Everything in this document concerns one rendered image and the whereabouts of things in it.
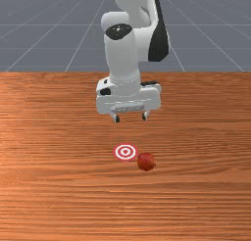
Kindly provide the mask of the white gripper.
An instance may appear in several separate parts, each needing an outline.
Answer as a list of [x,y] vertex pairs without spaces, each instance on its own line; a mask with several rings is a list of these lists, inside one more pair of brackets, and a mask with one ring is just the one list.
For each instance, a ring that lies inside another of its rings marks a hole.
[[145,111],[142,119],[147,121],[151,110],[161,107],[161,84],[157,81],[141,82],[140,79],[114,82],[108,76],[100,79],[96,87],[96,108],[99,114],[113,115],[120,122],[119,113]]

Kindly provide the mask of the red apple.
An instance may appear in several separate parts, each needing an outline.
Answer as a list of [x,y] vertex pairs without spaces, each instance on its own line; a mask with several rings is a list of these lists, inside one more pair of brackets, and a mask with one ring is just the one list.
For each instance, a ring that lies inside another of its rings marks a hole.
[[141,153],[137,159],[137,165],[140,169],[148,171],[156,166],[154,156],[151,153]]

